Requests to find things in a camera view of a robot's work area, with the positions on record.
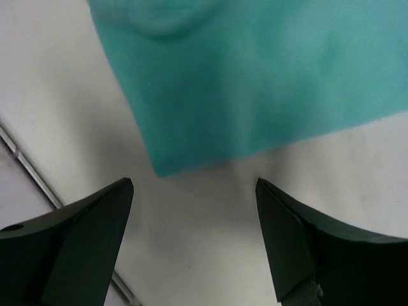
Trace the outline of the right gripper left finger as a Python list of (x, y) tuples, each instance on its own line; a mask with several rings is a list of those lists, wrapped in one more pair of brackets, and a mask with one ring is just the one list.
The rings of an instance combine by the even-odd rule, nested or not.
[(103, 305), (131, 210), (122, 178), (1, 230), (1, 305)]

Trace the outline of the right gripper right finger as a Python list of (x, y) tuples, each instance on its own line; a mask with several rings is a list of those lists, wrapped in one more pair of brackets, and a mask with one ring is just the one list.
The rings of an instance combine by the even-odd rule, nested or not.
[(407, 304), (406, 239), (339, 221), (263, 178), (255, 193), (280, 304)]

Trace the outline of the green t shirt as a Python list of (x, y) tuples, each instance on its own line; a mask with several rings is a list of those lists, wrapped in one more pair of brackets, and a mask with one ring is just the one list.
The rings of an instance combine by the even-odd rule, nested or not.
[(406, 1), (89, 1), (155, 172), (407, 110)]

